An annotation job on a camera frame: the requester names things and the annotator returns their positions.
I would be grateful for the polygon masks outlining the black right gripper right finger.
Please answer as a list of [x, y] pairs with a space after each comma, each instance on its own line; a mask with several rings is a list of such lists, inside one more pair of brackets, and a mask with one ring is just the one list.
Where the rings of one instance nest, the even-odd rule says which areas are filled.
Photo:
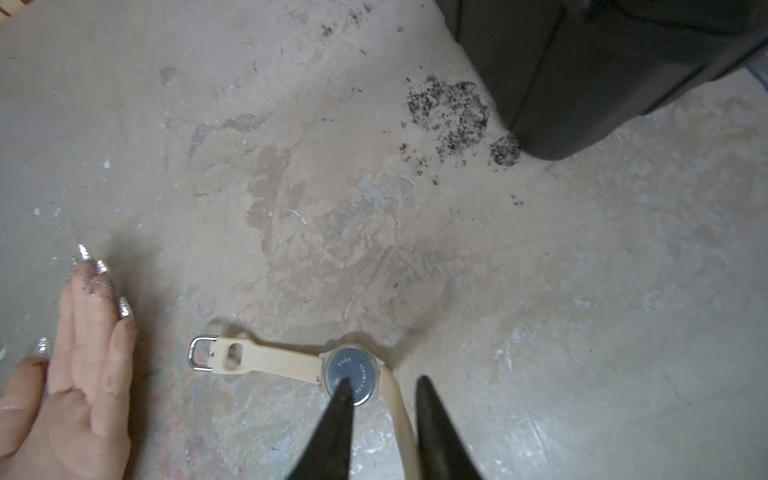
[[482, 479], [426, 375], [416, 385], [416, 423], [423, 479]]

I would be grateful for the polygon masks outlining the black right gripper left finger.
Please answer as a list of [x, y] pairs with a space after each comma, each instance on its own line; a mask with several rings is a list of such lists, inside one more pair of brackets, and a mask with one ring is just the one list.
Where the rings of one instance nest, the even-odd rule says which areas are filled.
[[344, 378], [304, 452], [287, 476], [289, 480], [347, 480], [350, 472], [354, 423], [351, 382]]

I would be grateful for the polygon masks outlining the mannequin hand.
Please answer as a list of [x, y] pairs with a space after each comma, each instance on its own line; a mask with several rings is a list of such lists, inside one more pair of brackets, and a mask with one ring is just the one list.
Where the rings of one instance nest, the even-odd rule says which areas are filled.
[[80, 245], [54, 345], [38, 340], [3, 386], [2, 478], [124, 477], [135, 344], [132, 309], [109, 267]]

